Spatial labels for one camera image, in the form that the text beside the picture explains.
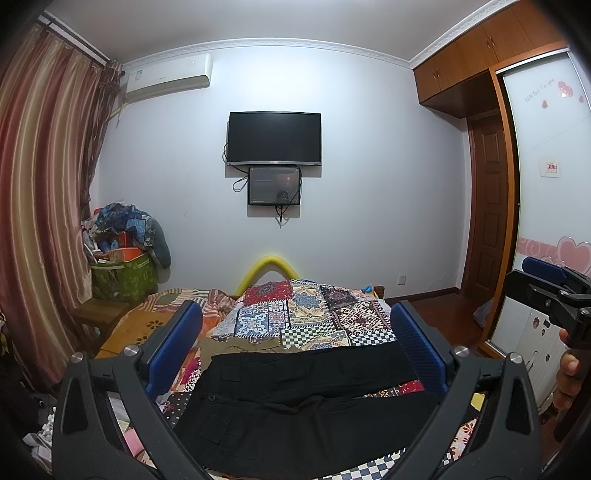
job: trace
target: air conditioner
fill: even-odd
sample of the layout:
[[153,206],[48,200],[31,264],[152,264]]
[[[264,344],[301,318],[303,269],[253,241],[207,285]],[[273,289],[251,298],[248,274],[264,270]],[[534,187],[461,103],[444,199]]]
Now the air conditioner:
[[171,59],[129,72],[128,103],[194,88],[209,87],[213,59],[209,53]]

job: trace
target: metal screw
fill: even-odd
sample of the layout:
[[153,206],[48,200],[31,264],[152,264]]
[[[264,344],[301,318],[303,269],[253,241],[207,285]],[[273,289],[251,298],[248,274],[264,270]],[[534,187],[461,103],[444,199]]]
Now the metal screw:
[[123,349],[125,356],[134,356],[139,353],[139,347],[137,345],[128,345]]
[[509,354],[509,360],[511,360],[514,364],[520,364],[523,362],[523,357],[516,352],[511,352]]
[[74,352],[70,357],[70,362],[72,362],[73,364],[82,362],[82,360],[84,360],[84,354],[82,352]]
[[453,348],[453,353],[455,353],[457,356],[468,356],[470,355],[470,350],[467,346],[456,345]]

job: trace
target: wooden stool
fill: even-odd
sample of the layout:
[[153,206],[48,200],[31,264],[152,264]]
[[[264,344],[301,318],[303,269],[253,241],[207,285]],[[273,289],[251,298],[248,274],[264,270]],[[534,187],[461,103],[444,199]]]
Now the wooden stool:
[[108,340],[121,317],[130,308],[131,305],[123,301],[90,299],[74,310],[72,316],[75,321],[99,329],[100,335],[92,341],[93,355]]

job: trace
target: black pants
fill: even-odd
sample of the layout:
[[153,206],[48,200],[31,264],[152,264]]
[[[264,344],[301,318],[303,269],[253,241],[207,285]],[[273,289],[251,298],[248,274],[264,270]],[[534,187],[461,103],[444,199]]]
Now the black pants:
[[398,342],[216,355],[175,431],[208,468],[309,480],[407,447],[437,400],[426,392],[362,395],[414,379]]

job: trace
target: wooden cabinet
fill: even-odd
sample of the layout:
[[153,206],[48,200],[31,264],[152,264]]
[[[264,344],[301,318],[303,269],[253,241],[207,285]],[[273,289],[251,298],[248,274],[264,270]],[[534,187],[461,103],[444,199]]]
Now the wooden cabinet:
[[532,42],[511,8],[493,15],[482,26],[499,61],[510,59],[534,49]]
[[455,42],[435,54],[433,62],[440,90],[445,90],[468,77],[464,60]]
[[414,78],[417,82],[419,103],[441,91],[433,58],[414,69]]
[[534,48],[562,40],[558,30],[531,0],[521,0],[511,5],[511,11],[523,26]]
[[472,28],[458,38],[455,43],[464,60],[466,74],[469,77],[486,70],[499,61],[482,25]]
[[548,51],[544,48],[561,48],[561,41],[558,31],[532,0],[513,3],[414,69],[418,101],[450,115],[473,115],[477,113],[474,104],[490,105],[490,98],[498,103],[496,92],[477,92],[479,88],[490,90],[489,67],[534,49],[544,53]]

